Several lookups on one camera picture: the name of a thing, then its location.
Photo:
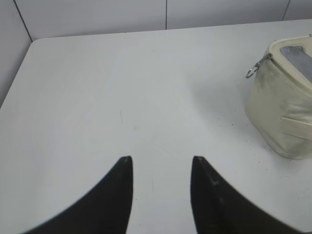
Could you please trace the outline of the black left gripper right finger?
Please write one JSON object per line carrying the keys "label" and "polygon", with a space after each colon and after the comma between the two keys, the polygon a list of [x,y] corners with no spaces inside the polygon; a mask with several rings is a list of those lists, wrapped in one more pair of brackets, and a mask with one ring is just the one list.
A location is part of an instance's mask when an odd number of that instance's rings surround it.
{"label": "black left gripper right finger", "polygon": [[202,156],[191,169],[191,207],[199,234],[297,234],[240,194]]}

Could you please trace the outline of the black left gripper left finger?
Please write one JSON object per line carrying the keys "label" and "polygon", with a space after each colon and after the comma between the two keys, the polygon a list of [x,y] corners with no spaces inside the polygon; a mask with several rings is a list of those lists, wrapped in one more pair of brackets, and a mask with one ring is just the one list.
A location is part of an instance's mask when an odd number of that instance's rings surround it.
{"label": "black left gripper left finger", "polygon": [[124,234],[132,202],[133,161],[123,156],[86,195],[29,233]]}

